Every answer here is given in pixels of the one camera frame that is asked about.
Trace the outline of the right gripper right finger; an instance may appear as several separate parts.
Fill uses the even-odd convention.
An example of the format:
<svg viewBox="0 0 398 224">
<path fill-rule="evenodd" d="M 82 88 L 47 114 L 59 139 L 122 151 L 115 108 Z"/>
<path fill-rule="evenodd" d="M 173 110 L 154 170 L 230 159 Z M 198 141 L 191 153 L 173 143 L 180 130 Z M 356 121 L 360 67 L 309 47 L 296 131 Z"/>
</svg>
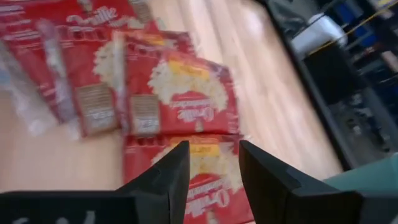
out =
<svg viewBox="0 0 398 224">
<path fill-rule="evenodd" d="M 397 191 L 335 188 L 249 141 L 239 167 L 256 223 L 397 223 Z"/>
</svg>

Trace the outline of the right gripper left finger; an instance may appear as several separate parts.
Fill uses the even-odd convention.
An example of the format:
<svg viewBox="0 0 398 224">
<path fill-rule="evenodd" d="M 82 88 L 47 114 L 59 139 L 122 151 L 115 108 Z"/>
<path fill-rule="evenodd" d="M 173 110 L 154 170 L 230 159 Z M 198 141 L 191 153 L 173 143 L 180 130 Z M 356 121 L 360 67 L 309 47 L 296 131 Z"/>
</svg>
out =
<svg viewBox="0 0 398 224">
<path fill-rule="evenodd" d="M 189 142 L 117 190 L 1 194 L 1 223 L 183 223 L 190 180 Z"/>
</svg>

